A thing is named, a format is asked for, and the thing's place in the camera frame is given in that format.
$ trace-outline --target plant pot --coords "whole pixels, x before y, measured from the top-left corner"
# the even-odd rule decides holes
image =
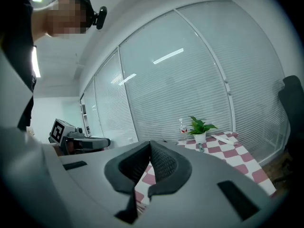
[[[194,139],[196,143],[205,143],[206,142],[206,133],[194,134]]]

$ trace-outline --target red and white tablecloth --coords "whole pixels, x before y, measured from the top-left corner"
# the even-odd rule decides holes
[[[207,142],[202,145],[204,153],[211,154],[222,159],[252,179],[254,182],[258,183],[268,195],[272,195],[276,191],[275,187],[263,171],[262,167],[245,149],[245,147],[238,142],[238,134],[233,132],[223,132],[216,135],[237,143],[235,145],[230,145],[210,137],[207,138]],[[179,141],[177,144],[188,149],[200,151],[195,140]],[[143,210],[149,204],[148,188],[155,183],[154,169],[151,163],[149,163],[145,173],[135,187],[135,195],[139,211],[141,211],[141,209]]]

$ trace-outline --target brown floor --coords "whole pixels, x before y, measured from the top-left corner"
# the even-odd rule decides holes
[[[284,152],[280,154],[269,164],[263,166],[263,170],[266,172],[267,176],[270,178],[270,180],[272,181],[272,183],[276,188],[276,192],[273,194],[273,196],[281,196],[290,190],[290,184],[291,184],[290,179],[280,182],[274,182],[275,179],[292,173],[289,170],[290,169],[289,163],[283,167],[283,163],[286,159],[292,160],[288,152]]]

